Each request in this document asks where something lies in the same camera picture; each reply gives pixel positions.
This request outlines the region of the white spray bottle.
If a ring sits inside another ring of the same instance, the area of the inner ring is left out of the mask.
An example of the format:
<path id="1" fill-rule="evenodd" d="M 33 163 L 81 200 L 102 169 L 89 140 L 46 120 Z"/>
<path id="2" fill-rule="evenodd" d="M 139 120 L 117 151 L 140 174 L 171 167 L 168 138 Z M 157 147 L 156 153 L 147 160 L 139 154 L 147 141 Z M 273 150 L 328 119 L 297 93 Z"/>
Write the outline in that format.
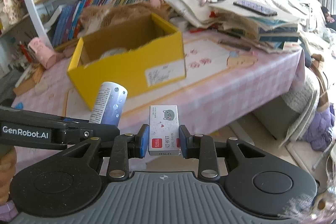
<path id="1" fill-rule="evenodd" d="M 127 98 L 127 89 L 117 83 L 104 82 L 100 86 L 89 123 L 118 126 L 123 106 Z"/>

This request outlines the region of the wooden chess board box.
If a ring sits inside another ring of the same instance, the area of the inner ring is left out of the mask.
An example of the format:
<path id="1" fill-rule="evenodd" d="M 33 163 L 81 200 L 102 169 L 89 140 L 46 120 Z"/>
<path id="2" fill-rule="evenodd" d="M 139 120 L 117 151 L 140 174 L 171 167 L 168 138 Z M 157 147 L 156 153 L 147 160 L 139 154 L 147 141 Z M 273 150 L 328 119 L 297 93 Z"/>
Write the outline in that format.
<path id="1" fill-rule="evenodd" d="M 21 96 L 25 92 L 34 88 L 35 85 L 40 82 L 44 70 L 44 67 L 40 64 L 30 64 L 13 88 L 15 95 Z"/>

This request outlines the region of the beige rectangular eraser block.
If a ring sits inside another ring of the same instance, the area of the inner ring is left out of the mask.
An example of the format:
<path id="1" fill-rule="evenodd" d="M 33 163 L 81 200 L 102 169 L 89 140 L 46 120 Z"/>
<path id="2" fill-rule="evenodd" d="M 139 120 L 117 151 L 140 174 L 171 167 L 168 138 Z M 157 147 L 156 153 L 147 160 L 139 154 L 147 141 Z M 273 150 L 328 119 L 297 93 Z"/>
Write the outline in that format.
<path id="1" fill-rule="evenodd" d="M 48 91 L 50 88 L 50 84 L 46 81 L 41 81 L 34 87 L 34 93 L 36 96 L 43 94 L 44 92 Z"/>

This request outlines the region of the yellow tape roll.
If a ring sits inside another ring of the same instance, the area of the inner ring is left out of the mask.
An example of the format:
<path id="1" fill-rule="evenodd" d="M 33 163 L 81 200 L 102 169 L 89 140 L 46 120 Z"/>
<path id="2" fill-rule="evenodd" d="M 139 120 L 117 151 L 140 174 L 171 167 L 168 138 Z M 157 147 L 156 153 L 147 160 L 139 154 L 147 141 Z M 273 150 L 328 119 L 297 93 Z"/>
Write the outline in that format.
<path id="1" fill-rule="evenodd" d="M 121 54 L 121 53 L 124 53 L 124 52 L 127 52 L 126 48 L 122 48 L 122 47 L 113 48 L 113 49 L 110 49 L 110 50 L 104 52 L 100 56 L 100 59 L 104 59 L 106 57 L 114 56 L 114 55 Z"/>

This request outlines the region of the pink checkered tablecloth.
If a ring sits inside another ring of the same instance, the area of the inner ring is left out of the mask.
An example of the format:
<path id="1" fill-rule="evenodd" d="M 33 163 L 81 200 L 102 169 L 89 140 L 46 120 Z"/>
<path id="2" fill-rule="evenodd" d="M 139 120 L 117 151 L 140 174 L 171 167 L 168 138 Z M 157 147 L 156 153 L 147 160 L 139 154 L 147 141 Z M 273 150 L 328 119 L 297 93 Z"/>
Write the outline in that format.
<path id="1" fill-rule="evenodd" d="M 224 69 L 229 56 L 219 41 L 224 35 L 211 31 L 183 34 L 187 76 L 184 80 L 154 89 L 136 97 L 127 97 L 118 125 L 120 132 L 136 133 L 149 121 L 151 105 L 177 105 L 179 123 L 189 132 L 211 134 L 259 106 L 301 88 L 305 80 L 303 50 L 290 53 L 266 53 L 252 48 L 252 53 L 238 51 L 238 60 L 250 57 L 254 64 Z M 23 109 L 88 119 L 90 110 L 67 76 L 71 58 L 63 59 L 44 72 L 41 81 L 48 91 L 36 96 L 34 89 L 15 98 L 13 106 Z M 16 147 L 17 172 L 58 151 Z"/>

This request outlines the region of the small white staples box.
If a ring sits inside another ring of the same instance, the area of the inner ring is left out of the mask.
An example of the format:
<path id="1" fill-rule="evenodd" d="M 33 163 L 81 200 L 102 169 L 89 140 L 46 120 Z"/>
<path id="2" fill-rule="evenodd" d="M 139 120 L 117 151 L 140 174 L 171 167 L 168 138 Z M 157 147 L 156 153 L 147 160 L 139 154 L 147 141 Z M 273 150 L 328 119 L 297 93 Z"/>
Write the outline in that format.
<path id="1" fill-rule="evenodd" d="M 150 106 L 148 151 L 150 156 L 177 156 L 180 154 L 177 105 Z"/>

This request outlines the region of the orange white fluffy cat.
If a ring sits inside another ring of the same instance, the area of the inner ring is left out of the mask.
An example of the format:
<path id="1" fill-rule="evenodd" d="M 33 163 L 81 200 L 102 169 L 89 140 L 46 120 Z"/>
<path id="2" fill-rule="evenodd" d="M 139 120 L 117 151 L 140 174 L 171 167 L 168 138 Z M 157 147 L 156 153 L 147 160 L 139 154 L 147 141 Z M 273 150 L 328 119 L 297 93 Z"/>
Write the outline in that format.
<path id="1" fill-rule="evenodd" d="M 138 2 L 117 7 L 112 5 L 85 7 L 79 16 L 82 30 L 79 32 L 78 38 L 94 33 L 101 28 L 114 26 L 151 13 L 169 20 L 169 12 L 164 7 L 155 7 L 149 2 Z"/>

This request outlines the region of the blue wrapper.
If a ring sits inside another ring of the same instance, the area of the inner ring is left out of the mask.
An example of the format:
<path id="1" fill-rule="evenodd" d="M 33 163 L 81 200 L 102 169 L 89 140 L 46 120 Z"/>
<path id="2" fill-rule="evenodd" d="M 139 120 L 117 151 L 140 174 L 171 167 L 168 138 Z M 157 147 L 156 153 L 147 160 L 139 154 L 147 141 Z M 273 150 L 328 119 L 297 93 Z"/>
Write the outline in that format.
<path id="1" fill-rule="evenodd" d="M 15 108 L 15 109 L 22 110 L 22 109 L 23 109 L 23 103 L 22 103 L 22 102 L 19 102 L 14 108 Z"/>

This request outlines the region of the pink cylindrical appliance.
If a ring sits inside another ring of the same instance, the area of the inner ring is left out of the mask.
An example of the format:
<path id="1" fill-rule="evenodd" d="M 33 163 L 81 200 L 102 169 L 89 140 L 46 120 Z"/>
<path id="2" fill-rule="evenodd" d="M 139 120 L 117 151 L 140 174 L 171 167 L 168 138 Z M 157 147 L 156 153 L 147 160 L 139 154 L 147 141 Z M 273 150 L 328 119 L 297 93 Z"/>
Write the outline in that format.
<path id="1" fill-rule="evenodd" d="M 33 54 L 39 61 L 39 63 L 45 68 L 50 69 L 57 62 L 57 54 L 54 50 L 47 47 L 40 38 L 33 38 L 28 48 L 32 50 Z"/>

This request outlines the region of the stack of papers and books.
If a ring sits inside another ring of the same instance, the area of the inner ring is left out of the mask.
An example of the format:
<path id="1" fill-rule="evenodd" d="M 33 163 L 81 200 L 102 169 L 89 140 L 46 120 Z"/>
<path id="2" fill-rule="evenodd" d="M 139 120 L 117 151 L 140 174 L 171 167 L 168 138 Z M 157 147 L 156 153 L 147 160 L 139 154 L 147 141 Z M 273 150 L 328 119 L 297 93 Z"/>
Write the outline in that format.
<path id="1" fill-rule="evenodd" d="M 300 49 L 300 18 L 276 0 L 247 0 L 277 11 L 263 16 L 235 6 L 238 0 L 165 0 L 179 15 L 196 28 L 215 28 L 243 39 L 268 53 Z"/>

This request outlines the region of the yellow cardboard box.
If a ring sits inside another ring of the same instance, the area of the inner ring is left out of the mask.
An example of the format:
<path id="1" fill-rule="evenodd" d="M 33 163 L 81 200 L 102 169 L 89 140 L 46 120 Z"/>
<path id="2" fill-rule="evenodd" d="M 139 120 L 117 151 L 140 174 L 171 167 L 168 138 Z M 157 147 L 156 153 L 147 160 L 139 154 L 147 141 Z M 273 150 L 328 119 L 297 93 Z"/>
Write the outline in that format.
<path id="1" fill-rule="evenodd" d="M 127 52 L 100 59 L 118 47 Z M 156 14 L 102 28 L 79 39 L 67 75 L 90 109 L 104 82 L 125 87 L 129 97 L 161 88 L 186 78 L 182 33 Z"/>

